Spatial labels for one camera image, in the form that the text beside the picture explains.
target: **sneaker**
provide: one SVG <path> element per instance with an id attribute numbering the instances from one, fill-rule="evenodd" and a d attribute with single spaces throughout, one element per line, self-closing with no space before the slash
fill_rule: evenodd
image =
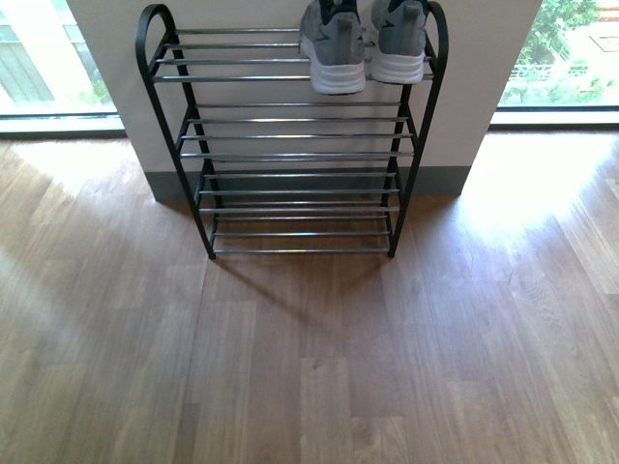
<path id="1" fill-rule="evenodd" d="M 366 87 L 364 42 L 356 0 L 312 0 L 301 20 L 301 50 L 313 89 L 355 94 Z"/>
<path id="2" fill-rule="evenodd" d="M 427 0 L 375 0 L 371 25 L 377 44 L 371 76 L 394 84 L 424 78 Z"/>

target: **green foliage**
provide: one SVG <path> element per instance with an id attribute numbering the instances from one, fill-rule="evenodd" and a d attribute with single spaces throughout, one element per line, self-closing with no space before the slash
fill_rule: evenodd
<path id="1" fill-rule="evenodd" d="M 517 63 L 551 64 L 552 52 L 560 51 L 566 32 L 597 20 L 596 0 L 544 0 Z"/>
<path id="2" fill-rule="evenodd" d="M 508 83 L 503 93 L 502 106 L 552 106 L 601 103 L 604 91 L 613 87 L 613 80 L 593 77 L 576 85 L 568 77 L 552 82 L 520 81 Z"/>
<path id="3" fill-rule="evenodd" d="M 112 97 L 107 92 L 107 87 L 105 87 L 102 79 L 94 80 L 92 93 L 82 92 L 79 94 L 79 99 L 92 106 L 105 106 L 112 103 Z"/>

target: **sunlight on floor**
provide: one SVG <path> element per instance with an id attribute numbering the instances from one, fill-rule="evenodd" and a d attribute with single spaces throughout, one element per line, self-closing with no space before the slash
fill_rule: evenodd
<path id="1" fill-rule="evenodd" d="M 520 227 L 567 214 L 611 159 L 613 134 L 486 137 L 461 197 L 471 224 Z"/>

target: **tree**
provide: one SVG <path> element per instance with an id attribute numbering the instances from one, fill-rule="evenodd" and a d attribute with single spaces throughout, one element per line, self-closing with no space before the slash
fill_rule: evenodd
<path id="1" fill-rule="evenodd" d="M 516 63 L 551 64 L 566 32 L 597 20 L 596 0 L 544 0 Z"/>

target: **chrome rod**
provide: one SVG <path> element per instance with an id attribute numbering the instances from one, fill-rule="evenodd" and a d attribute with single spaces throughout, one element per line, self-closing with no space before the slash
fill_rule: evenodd
<path id="1" fill-rule="evenodd" d="M 387 253 L 388 248 L 215 249 L 216 254 L 355 254 Z"/>
<path id="2" fill-rule="evenodd" d="M 232 239 L 247 239 L 252 237 L 383 237 L 389 235 L 389 231 L 380 232 L 216 232 L 215 237 L 227 237 Z"/>
<path id="3" fill-rule="evenodd" d="M 396 177 L 395 172 L 323 172 L 323 173 L 239 173 L 239 174 L 212 174 L 203 176 L 204 179 L 272 179 L 272 178 L 320 178 L 320 177 Z"/>
<path id="4" fill-rule="evenodd" d="M 423 80 L 432 80 L 432 74 L 424 74 Z M 162 75 L 153 77 L 153 82 L 304 82 L 309 81 L 310 76 L 302 75 L 225 75 L 225 76 L 206 76 L 206 75 Z M 370 75 L 366 80 L 374 80 Z"/>
<path id="5" fill-rule="evenodd" d="M 399 101 L 318 101 L 318 102 L 283 102 L 283 103 L 244 103 L 244 104 L 209 104 L 199 103 L 198 108 L 289 108 L 289 107 L 323 107 L 323 106 L 399 106 Z"/>
<path id="6" fill-rule="evenodd" d="M 406 117 L 367 118 L 252 118 L 252 119 L 189 119 L 190 124 L 251 124 L 251 123 L 397 123 Z"/>
<path id="7" fill-rule="evenodd" d="M 176 29 L 174 31 L 178 35 L 223 35 L 223 34 L 271 34 L 283 32 L 299 32 L 298 27 L 282 27 L 282 28 L 228 28 L 228 29 Z"/>
<path id="8" fill-rule="evenodd" d="M 339 158 L 329 158 L 329 161 L 332 160 L 337 160 L 337 161 L 345 161 L 345 162 L 375 162 L 375 161 L 384 161 L 384 160 L 388 160 L 390 157 L 363 157 L 363 158 L 359 158 L 359 157 L 339 157 Z M 242 158 L 235 158 L 235 159 L 211 159 L 212 162 L 217 162 L 217 163 L 240 163 L 240 162 L 281 162 L 281 159 L 277 159 L 277 158 L 260 158 L 260 159 L 256 159 L 256 158 L 247 158 L 247 159 L 242 159 Z M 325 161 L 324 158 L 286 158 L 285 159 L 286 162 L 321 162 L 321 161 Z"/>
<path id="9" fill-rule="evenodd" d="M 286 160 L 288 158 L 320 158 L 320 159 L 340 159 L 341 157 L 410 157 L 410 153 L 404 152 L 313 152 L 313 153 L 184 153 L 183 159 L 218 159 L 218 158 L 278 158 Z"/>
<path id="10" fill-rule="evenodd" d="M 323 221 L 323 220 L 385 220 L 385 216 L 246 216 L 219 217 L 218 222 L 254 222 L 254 221 Z"/>
<path id="11" fill-rule="evenodd" d="M 168 50 L 226 50 L 236 48 L 299 48 L 299 43 L 166 43 Z"/>
<path id="12" fill-rule="evenodd" d="M 200 208 L 202 214 L 226 215 L 232 213 L 385 213 L 399 211 L 399 207 L 376 206 L 376 207 L 347 207 L 347 208 Z"/>
<path id="13" fill-rule="evenodd" d="M 226 201 L 227 207 L 251 207 L 251 206 L 306 206 L 306 205 L 321 205 L 321 206 L 362 206 L 362 205 L 375 205 L 374 201 Z"/>
<path id="14" fill-rule="evenodd" d="M 157 63 L 171 66 L 211 66 L 211 65 L 266 65 L 272 63 L 308 63 L 310 58 L 264 58 L 264 59 L 160 59 Z"/>
<path id="15" fill-rule="evenodd" d="M 201 190 L 201 195 L 217 196 L 252 196 L 252 195 L 382 195 L 398 193 L 397 188 L 335 188 L 330 190 Z"/>
<path id="16" fill-rule="evenodd" d="M 184 140 L 290 140 L 329 138 L 410 138 L 407 133 L 291 133 L 261 135 L 183 135 Z"/>

